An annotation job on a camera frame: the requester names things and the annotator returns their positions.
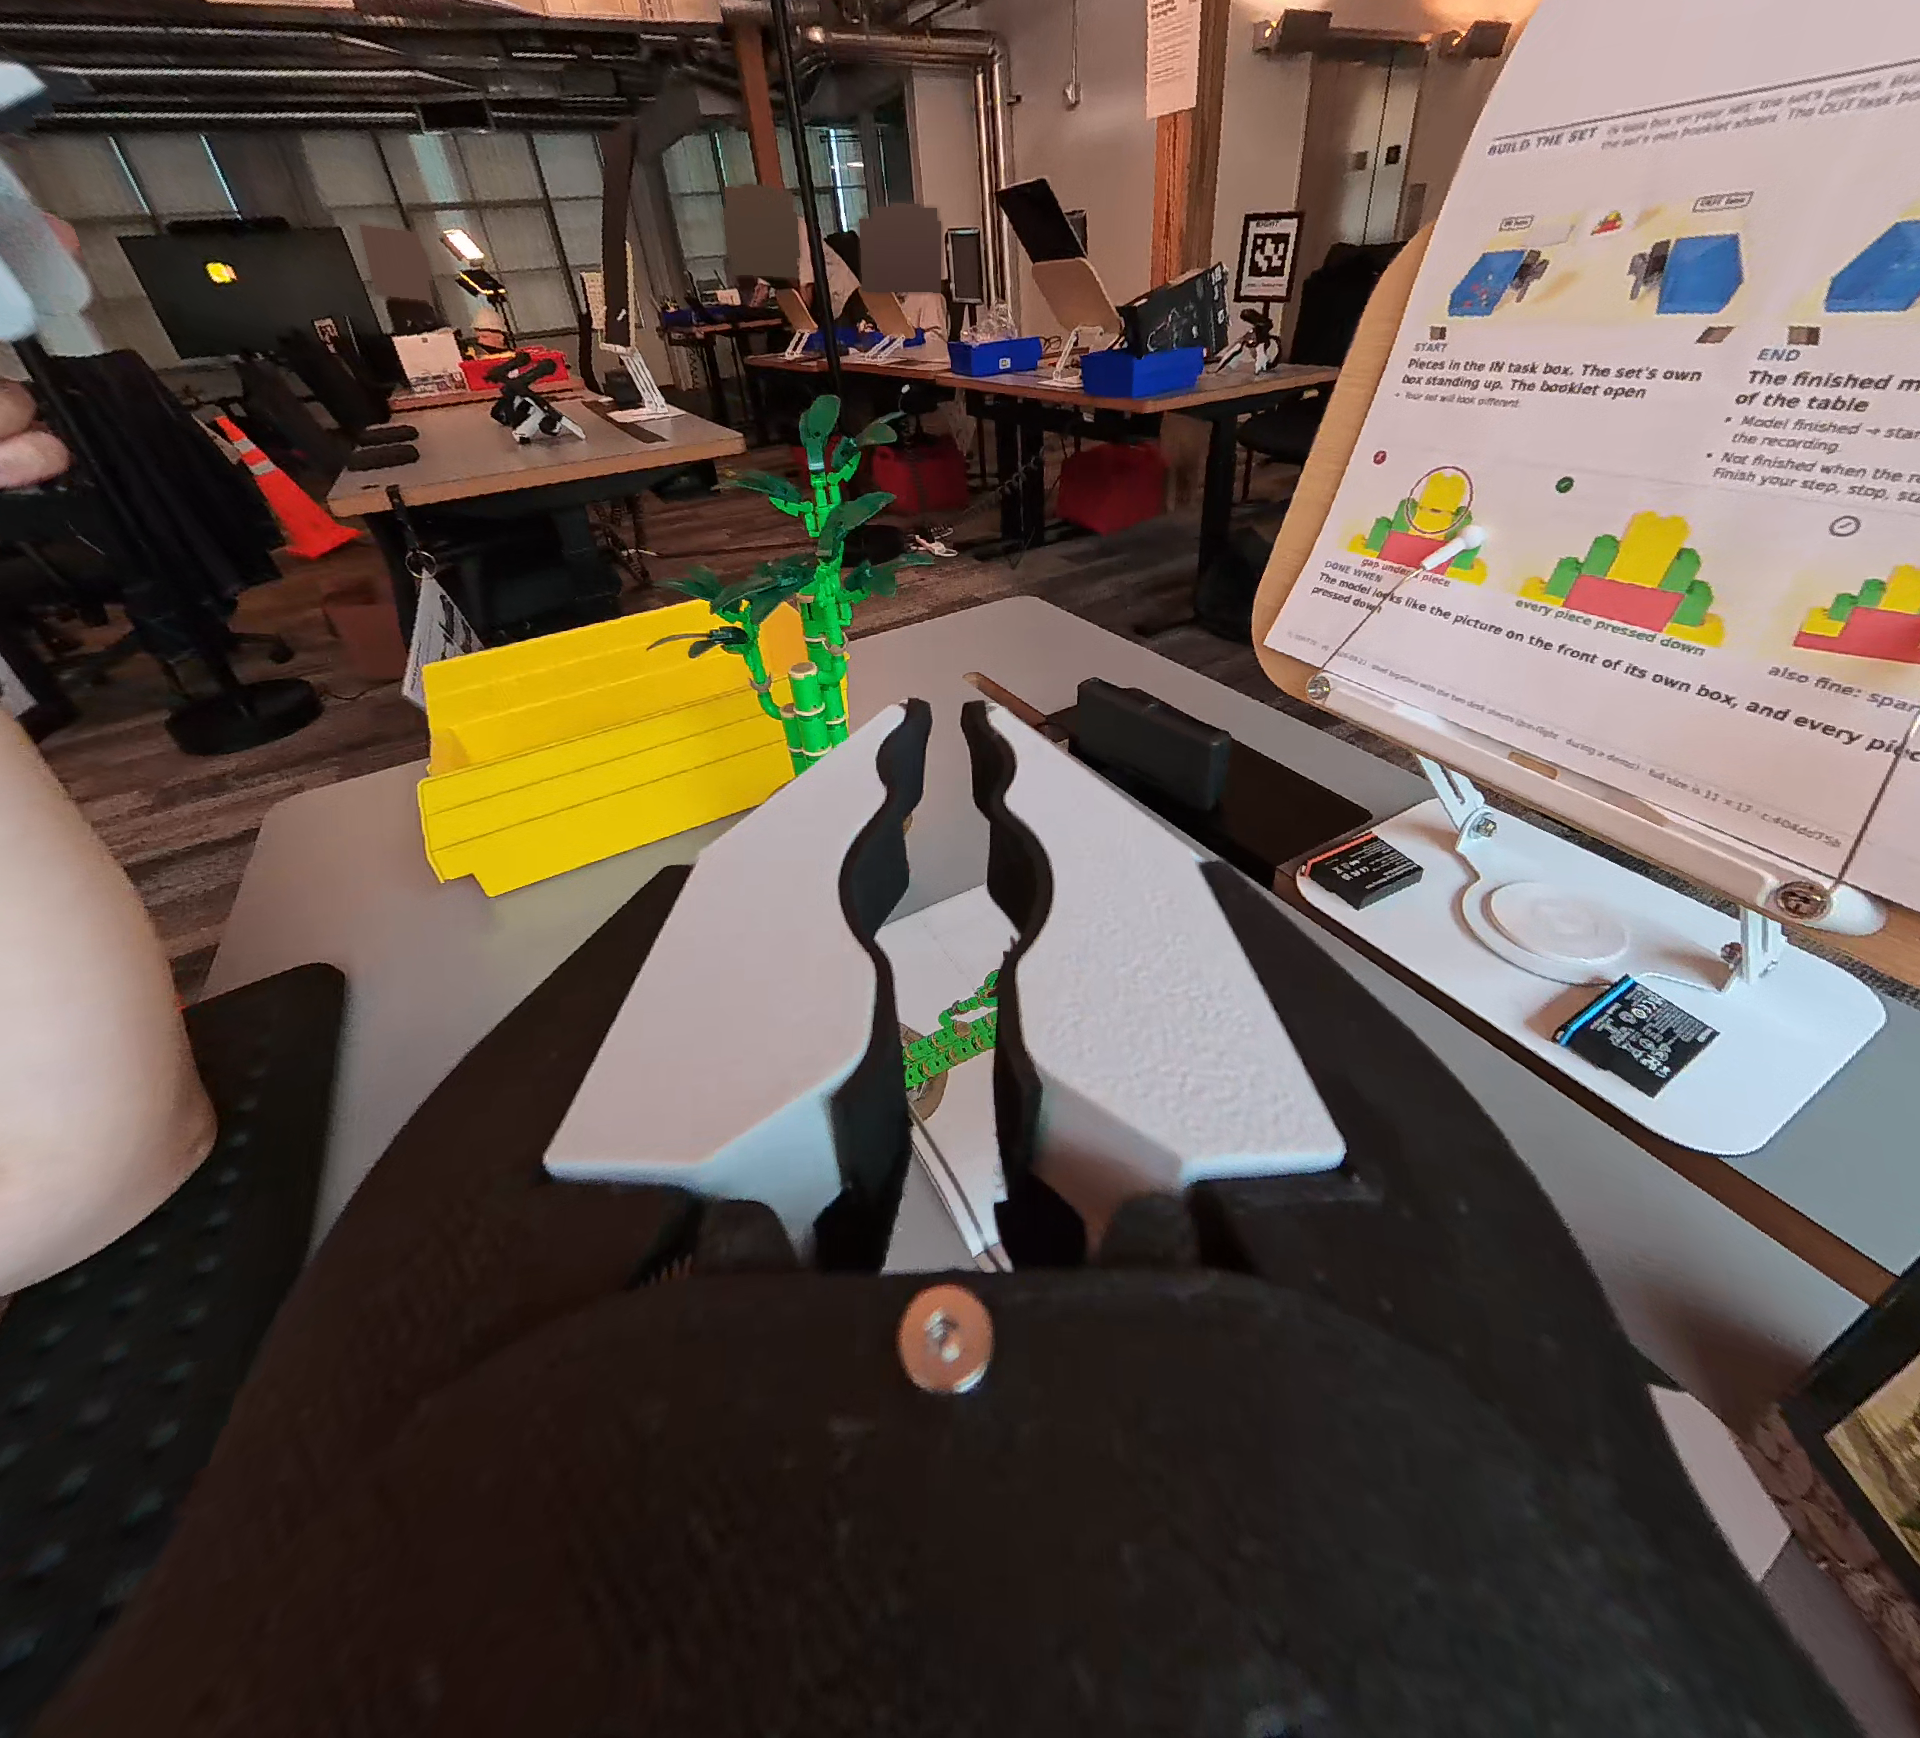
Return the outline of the yellow plastic bin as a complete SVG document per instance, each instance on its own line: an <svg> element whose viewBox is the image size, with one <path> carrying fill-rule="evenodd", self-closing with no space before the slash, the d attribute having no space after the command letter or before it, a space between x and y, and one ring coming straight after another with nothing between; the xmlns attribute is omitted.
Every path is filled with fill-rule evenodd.
<svg viewBox="0 0 1920 1738"><path fill-rule="evenodd" d="M761 668L695 644L720 624L677 605L426 665L417 801L438 880L490 896L747 813L795 777L777 706L826 638L791 603Z"/></svg>

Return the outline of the black monitor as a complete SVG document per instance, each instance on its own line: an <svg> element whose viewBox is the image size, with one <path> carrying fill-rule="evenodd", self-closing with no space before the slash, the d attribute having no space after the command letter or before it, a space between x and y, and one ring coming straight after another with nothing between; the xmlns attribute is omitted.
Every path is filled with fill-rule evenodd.
<svg viewBox="0 0 1920 1738"><path fill-rule="evenodd" d="M160 332L181 359L272 354L320 318L354 343L386 336L336 225L119 239Z"/></svg>

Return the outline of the black rectangular box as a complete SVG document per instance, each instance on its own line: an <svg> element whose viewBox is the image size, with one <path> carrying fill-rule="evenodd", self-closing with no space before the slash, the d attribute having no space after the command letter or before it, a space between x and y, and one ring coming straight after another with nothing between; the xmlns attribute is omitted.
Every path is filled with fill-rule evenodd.
<svg viewBox="0 0 1920 1738"><path fill-rule="evenodd" d="M1105 679L1080 685L1071 733L1084 763L1192 813L1221 804L1233 765L1229 730L1139 689Z"/></svg>

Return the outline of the red plastic bin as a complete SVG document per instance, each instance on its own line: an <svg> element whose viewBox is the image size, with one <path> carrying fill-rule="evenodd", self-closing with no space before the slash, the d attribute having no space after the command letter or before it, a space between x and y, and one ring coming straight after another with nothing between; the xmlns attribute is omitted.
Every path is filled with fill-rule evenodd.
<svg viewBox="0 0 1920 1738"><path fill-rule="evenodd" d="M891 496L900 517L965 511L972 500L972 477L961 447L952 436L915 444L885 444L870 450L874 491Z"/></svg>
<svg viewBox="0 0 1920 1738"><path fill-rule="evenodd" d="M1168 511L1168 465L1157 441L1076 447L1053 488L1059 520L1111 536Z"/></svg>

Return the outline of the long wooden table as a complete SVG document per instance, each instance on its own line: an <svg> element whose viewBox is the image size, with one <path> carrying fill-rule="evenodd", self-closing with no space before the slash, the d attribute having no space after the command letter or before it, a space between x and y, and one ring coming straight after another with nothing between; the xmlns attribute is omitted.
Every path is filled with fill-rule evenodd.
<svg viewBox="0 0 1920 1738"><path fill-rule="evenodd" d="M808 381L820 391L835 391L843 402L872 402L885 409L924 399L963 399L988 407L1044 407L1082 412L1120 414L1188 414L1202 421L1240 421L1273 409L1278 401L1295 393L1329 394L1337 368L1323 364L1281 363L1259 375L1242 368L1206 370L1192 387L1147 396L1110 399L1086 391L1078 381L1055 385L1044 375L965 377L945 364L930 360L851 356L841 363L841 379L833 381L826 359L784 359L756 354L747 367L772 381Z"/></svg>

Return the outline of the black perforated mat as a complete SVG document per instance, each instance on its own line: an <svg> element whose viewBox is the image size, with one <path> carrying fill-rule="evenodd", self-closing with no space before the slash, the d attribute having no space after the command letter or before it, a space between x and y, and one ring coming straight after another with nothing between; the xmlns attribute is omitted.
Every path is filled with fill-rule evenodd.
<svg viewBox="0 0 1920 1738"><path fill-rule="evenodd" d="M2 1731L25 1734L172 1533L316 1222L348 983L304 963L190 1006L213 1149L2 1326Z"/></svg>

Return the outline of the black battery red label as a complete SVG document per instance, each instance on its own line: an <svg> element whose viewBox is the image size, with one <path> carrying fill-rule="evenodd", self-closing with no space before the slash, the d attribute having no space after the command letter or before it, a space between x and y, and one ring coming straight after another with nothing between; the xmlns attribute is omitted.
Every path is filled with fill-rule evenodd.
<svg viewBox="0 0 1920 1738"><path fill-rule="evenodd" d="M1375 832L1355 837L1314 854L1297 878L1327 892L1348 910L1373 910L1417 887L1426 876L1420 860Z"/></svg>

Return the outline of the white document stand base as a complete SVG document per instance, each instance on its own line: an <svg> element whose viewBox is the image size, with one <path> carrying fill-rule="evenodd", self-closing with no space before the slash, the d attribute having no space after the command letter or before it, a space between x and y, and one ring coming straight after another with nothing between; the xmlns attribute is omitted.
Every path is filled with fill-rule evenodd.
<svg viewBox="0 0 1920 1738"><path fill-rule="evenodd" d="M1750 1154L1883 1031L1883 1000L1779 920L1714 910L1424 767L1429 801L1314 853L1375 832L1424 865L1417 887L1348 910L1297 878L1314 854L1292 883L1320 922L1572 1098L1683 1149ZM1721 1034L1658 1100L1553 1041L1624 975Z"/></svg>

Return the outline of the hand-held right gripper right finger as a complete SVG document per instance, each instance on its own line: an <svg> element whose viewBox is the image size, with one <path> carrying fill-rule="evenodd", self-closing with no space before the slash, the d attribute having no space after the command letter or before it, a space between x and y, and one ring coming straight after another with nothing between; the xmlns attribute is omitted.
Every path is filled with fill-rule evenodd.
<svg viewBox="0 0 1920 1738"><path fill-rule="evenodd" d="M1007 709L961 710L989 894L996 1225L1016 1268L1076 1266L1135 1198L1336 1171L1346 1139L1202 854Z"/></svg>

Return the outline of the green lego bamboo model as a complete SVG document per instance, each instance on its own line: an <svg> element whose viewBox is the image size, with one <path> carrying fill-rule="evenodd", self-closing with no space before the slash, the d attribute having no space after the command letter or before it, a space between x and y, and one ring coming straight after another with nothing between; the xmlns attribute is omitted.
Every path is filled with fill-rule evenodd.
<svg viewBox="0 0 1920 1738"><path fill-rule="evenodd" d="M888 493L851 495L863 461L898 443L900 414L883 412L855 432L841 428L835 393L815 396L800 418L803 477L742 473L734 485L795 522L798 551L761 561L745 577L725 579L705 564L664 579L666 590L704 605L700 630L674 635L689 657L728 653L742 660L761 710L782 729L791 767L803 775L850 740L848 676L854 613L891 597L905 566L889 558L851 558L851 541L894 503ZM782 611L801 621L801 654L777 695L772 622Z"/></svg>

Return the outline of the white paper notice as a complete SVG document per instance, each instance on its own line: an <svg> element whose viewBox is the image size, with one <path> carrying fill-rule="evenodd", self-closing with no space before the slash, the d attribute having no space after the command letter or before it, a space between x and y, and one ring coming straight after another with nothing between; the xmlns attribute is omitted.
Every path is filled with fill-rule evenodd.
<svg viewBox="0 0 1920 1738"><path fill-rule="evenodd" d="M1143 0L1146 118L1172 118L1196 109L1202 15L1203 0Z"/></svg>

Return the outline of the person's left hand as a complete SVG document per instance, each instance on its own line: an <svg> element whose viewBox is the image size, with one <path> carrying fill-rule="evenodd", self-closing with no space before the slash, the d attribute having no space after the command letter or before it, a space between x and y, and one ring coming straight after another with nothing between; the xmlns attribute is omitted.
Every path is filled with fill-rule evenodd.
<svg viewBox="0 0 1920 1738"><path fill-rule="evenodd" d="M69 449L43 418L32 391L2 379L0 393L2 493L47 487L64 477L71 466Z"/></svg>

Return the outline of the white lego instruction booklet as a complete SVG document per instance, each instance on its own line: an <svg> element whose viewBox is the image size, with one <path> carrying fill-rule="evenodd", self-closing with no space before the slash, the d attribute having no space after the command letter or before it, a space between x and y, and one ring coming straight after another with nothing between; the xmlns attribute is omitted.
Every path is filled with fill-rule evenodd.
<svg viewBox="0 0 1920 1738"><path fill-rule="evenodd" d="M997 973L1012 922L975 887L891 922L879 943L894 968L913 1173L965 1259L1012 1271L997 1224L1005 1179L996 1127Z"/></svg>

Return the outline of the black lego set box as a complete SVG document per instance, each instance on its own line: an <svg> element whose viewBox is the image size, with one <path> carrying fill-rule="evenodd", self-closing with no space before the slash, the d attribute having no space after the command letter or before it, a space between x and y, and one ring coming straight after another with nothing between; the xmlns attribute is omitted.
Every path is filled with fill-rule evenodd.
<svg viewBox="0 0 1920 1738"><path fill-rule="evenodd" d="M1868 1619L1917 1641L1917 1266L1765 1411L1746 1452L1810 1557Z"/></svg>

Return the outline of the orange traffic cone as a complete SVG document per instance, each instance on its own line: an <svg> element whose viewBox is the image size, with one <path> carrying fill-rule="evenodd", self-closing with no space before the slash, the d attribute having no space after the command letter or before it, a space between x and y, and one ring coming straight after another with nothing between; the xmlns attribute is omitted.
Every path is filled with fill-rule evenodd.
<svg viewBox="0 0 1920 1738"><path fill-rule="evenodd" d="M284 551L319 561L360 541L358 530L323 509L231 414L219 410L210 427L250 473L281 526Z"/></svg>

